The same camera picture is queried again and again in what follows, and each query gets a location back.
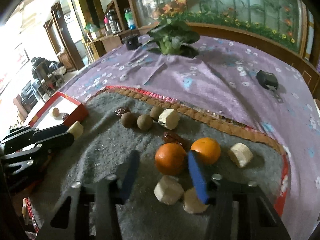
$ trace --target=potted plant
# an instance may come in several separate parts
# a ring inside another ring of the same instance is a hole
[[[194,58],[199,52],[189,44],[195,43],[200,39],[197,32],[183,21],[165,19],[161,23],[148,31],[147,34],[152,38],[149,43],[156,43],[158,48],[151,48],[149,51],[163,55],[181,55]]]

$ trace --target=orange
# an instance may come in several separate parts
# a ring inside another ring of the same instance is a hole
[[[175,176],[183,171],[186,155],[180,144],[166,143],[157,150],[155,165],[161,173]]]
[[[193,143],[191,150],[198,153],[200,160],[205,165],[214,164],[220,157],[221,149],[216,140],[205,137]]]

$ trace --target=gray felt mat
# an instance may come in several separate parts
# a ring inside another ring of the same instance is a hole
[[[148,132],[126,129],[114,114],[120,106],[127,106],[140,114],[148,114],[152,108],[145,102],[118,93],[101,93],[87,103],[89,116],[82,123],[84,134],[54,157],[44,181],[30,197],[39,226],[43,225],[46,214],[73,181],[96,182],[114,172],[129,152],[137,149],[141,153],[138,176],[129,201],[118,206],[123,239],[202,239],[210,209],[203,215],[191,215],[183,210],[182,203],[167,206],[154,196],[153,189],[162,177],[154,166],[154,156],[163,144],[165,128],[154,123]],[[279,194],[283,163],[281,156],[271,147],[230,136],[184,115],[181,115],[175,132],[190,143],[202,137],[216,139],[221,145],[221,157],[207,167],[209,174],[220,173],[241,183],[254,180],[274,203]],[[246,144],[254,154],[244,169],[237,168],[226,153],[237,142]],[[179,176],[179,182],[185,190],[192,187],[187,170]]]

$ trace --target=purple tablecloth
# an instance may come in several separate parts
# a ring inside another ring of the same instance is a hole
[[[194,59],[121,46],[83,70],[63,92],[85,102],[107,85],[138,86],[221,113],[277,139],[291,168],[282,182],[282,191],[288,187],[282,220],[293,240],[308,239],[320,212],[320,120],[302,76],[237,42],[202,36],[193,46],[200,50]],[[259,70],[277,76],[282,103],[258,84]]]

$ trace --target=glass cabinet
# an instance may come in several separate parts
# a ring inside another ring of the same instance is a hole
[[[225,25],[299,50],[300,0],[135,0],[135,5],[141,25],[164,18]]]

